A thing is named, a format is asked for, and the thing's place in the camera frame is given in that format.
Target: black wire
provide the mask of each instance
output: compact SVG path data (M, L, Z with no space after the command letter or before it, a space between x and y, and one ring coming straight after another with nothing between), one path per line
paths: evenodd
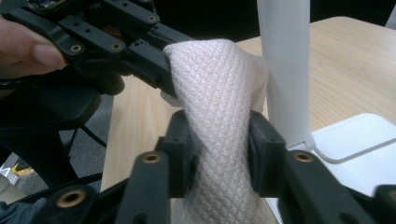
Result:
M81 127L81 130L84 131L84 133L86 133L89 137L95 140L102 147L107 147L107 143L104 142L102 139L100 139L98 136L96 136L93 132L91 132L91 130L88 129L87 126L83 125Z

